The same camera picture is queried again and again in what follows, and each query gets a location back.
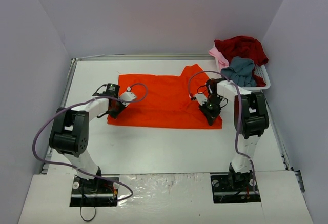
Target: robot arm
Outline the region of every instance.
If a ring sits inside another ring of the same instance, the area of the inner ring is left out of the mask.
[[[106,91],[97,96],[112,96],[118,98],[119,86],[107,84]],[[129,88],[119,99],[133,101],[137,97]],[[100,168],[93,162],[87,150],[89,139],[89,122],[105,114],[117,118],[129,103],[109,100],[107,98],[95,99],[86,105],[75,107],[54,120],[49,145],[58,153],[64,155],[72,165],[77,166],[90,174],[101,176]],[[77,176],[82,179],[93,179],[94,177],[77,171]]]
[[[234,102],[234,125],[237,129],[239,115],[239,99],[236,87],[224,79],[210,79],[206,83],[209,96],[195,94],[199,109],[212,125],[221,112],[223,99]],[[261,92],[251,92],[239,87],[241,95],[241,128],[238,138],[238,151],[253,158],[255,148],[264,130],[269,126],[269,116],[265,98]],[[240,189],[252,178],[252,167],[248,158],[235,153],[229,167],[230,184]]]

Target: gray towel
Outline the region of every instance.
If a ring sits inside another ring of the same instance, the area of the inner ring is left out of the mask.
[[[229,67],[221,69],[221,73],[240,87],[256,87],[257,83],[252,77],[254,67],[253,60],[236,56]]]

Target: laundry basket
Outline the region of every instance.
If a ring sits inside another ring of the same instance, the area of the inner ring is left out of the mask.
[[[215,63],[216,63],[217,70],[220,71],[219,60],[217,58],[215,58]],[[254,73],[257,76],[262,77],[264,82],[266,83],[266,85],[264,87],[243,87],[244,89],[249,90],[249,91],[261,91],[261,90],[268,89],[271,86],[269,76],[268,76],[267,70],[264,65],[262,65],[262,66],[255,65]]]

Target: white panel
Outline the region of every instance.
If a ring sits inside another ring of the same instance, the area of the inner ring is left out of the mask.
[[[293,171],[259,172],[256,178],[266,224],[312,224]]]
[[[282,0],[40,0],[72,57],[205,53],[216,38],[262,39]]]
[[[92,223],[249,223],[263,224],[261,203],[213,204],[209,174],[121,175],[134,196],[117,207],[97,208]],[[70,208],[73,176],[35,175],[19,224],[82,223],[80,208]],[[128,192],[120,187],[119,196]],[[85,218],[93,208],[83,208]]]
[[[213,59],[78,62],[67,105],[88,100],[104,83],[117,83],[119,74],[180,75],[186,65],[195,63],[204,70],[215,69]],[[221,117],[223,129],[209,130],[123,127],[107,124],[105,117],[94,119],[89,123],[88,151],[106,174],[226,172],[235,153],[231,102]],[[56,152],[52,160],[67,161]],[[258,171],[284,170],[271,126],[259,141],[254,163]],[[49,167],[50,174],[63,172],[75,170]]]
[[[213,204],[209,174],[121,175],[120,181],[134,196],[97,208],[92,223],[312,223],[293,172],[259,172],[262,203],[225,205]],[[35,175],[19,224],[82,223],[79,207],[69,207],[72,182],[70,175]],[[83,208],[85,218],[93,213]]]
[[[1,223],[17,223],[41,164],[32,140],[63,95],[69,57],[38,0],[0,0]],[[37,151],[44,156],[49,130]]]
[[[284,0],[263,45],[265,92],[292,166],[301,170],[314,223],[327,223],[328,0]]]

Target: orange shirt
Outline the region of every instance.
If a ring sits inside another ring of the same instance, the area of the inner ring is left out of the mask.
[[[120,75],[120,95],[127,87],[136,82],[142,82],[148,87],[147,97],[139,102],[132,103],[119,114],[116,120],[108,116],[108,123],[120,126],[139,126],[157,128],[189,128],[189,129],[221,129],[220,117],[210,126],[198,108],[196,100],[191,101],[187,84],[189,78],[202,71],[199,65],[186,66],[181,76],[125,74]],[[190,84],[194,94],[197,88],[204,85],[209,77],[199,74]],[[145,93],[143,86],[137,85],[132,90],[138,97]]]

